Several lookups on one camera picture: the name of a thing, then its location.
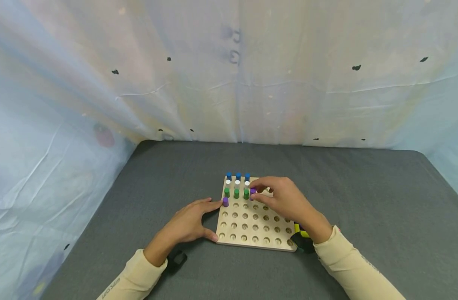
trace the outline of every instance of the white fabric backdrop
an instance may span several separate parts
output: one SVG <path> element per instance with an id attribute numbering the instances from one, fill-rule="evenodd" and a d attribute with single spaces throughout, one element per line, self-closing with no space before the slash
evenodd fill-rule
<path id="1" fill-rule="evenodd" d="M 412 149 L 458 192 L 458 0 L 0 1 L 0 299 L 143 139 Z"/>

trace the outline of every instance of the hand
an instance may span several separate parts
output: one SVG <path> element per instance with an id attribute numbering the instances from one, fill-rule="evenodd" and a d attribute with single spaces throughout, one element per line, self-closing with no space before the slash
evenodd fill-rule
<path id="1" fill-rule="evenodd" d="M 211 198 L 196 200 L 175 213 L 145 247 L 144 256 L 153 266 L 160 267 L 172 248 L 178 243 L 196 240 L 201 237 L 217 241 L 217 235 L 202 226 L 202 215 L 212 212 L 222 205 L 222 200 L 211 202 Z"/>
<path id="2" fill-rule="evenodd" d="M 287 177 L 261 177 L 252 181 L 250 188 L 256 188 L 250 198 L 264 203 L 277 214 L 302 225 L 314 243 L 327 241 L 332 234 L 332 225 L 318 212 L 301 193 L 295 183 Z M 260 194 L 269 187 L 273 197 Z"/>
<path id="3" fill-rule="evenodd" d="M 258 193 L 250 197 L 266 204 L 282 217 L 297 223 L 304 220 L 314 210 L 295 183 L 287 177 L 261 177 L 252 181 L 249 187 L 256 188 L 258 193 L 269 187 L 269 192 L 274 193 L 273 198 Z"/>
<path id="4" fill-rule="evenodd" d="M 217 234 L 202 226 L 202 215 L 222 205 L 222 200 L 211 202 L 211 198 L 196 200 L 175 213 L 160 233 L 168 235 L 175 243 L 185 243 L 204 237 L 216 242 Z"/>

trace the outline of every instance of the gray table surface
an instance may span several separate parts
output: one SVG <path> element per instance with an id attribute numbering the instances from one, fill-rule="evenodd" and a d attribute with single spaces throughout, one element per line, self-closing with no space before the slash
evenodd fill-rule
<path id="1" fill-rule="evenodd" d="M 458 195 L 421 153 L 142 142 L 43 299 L 95 299 L 182 206 L 218 198 L 227 171 L 290 177 L 408 299 L 458 299 Z M 204 221 L 216 230 L 217 213 Z M 347 299 L 317 255 L 184 244 L 149 299 Z"/>

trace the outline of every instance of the long sleeve shirt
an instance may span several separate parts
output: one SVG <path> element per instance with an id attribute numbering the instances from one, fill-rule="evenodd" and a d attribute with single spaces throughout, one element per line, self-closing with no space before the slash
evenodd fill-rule
<path id="1" fill-rule="evenodd" d="M 314 244 L 314 247 L 324 268 L 351 300 L 405 299 L 340 233 L 337 226 L 333 227 L 327 241 Z M 151 265 L 143 250 L 139 249 L 97 300 L 142 300 L 156 285 L 166 266 L 167 260 L 160 267 Z"/>

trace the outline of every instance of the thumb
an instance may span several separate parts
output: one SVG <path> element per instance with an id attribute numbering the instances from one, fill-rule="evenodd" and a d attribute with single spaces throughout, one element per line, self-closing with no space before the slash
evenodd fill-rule
<path id="1" fill-rule="evenodd" d="M 203 237 L 205 237 L 207 240 L 211 240 L 213 242 L 216 242 L 219 239 L 219 237 L 217 237 L 217 234 L 215 234 L 215 232 L 213 232 L 209 228 L 205 228 L 205 227 L 204 227 Z"/>
<path id="2" fill-rule="evenodd" d="M 267 205 L 267 206 L 272 206 L 273 201 L 274 201 L 273 198 L 267 197 L 266 195 L 257 194 L 257 193 L 253 193 L 253 194 L 250 196 L 250 198 L 251 198 L 252 200 L 258 201 L 258 202 L 260 202 L 260 203 L 264 203 L 264 204 Z"/>

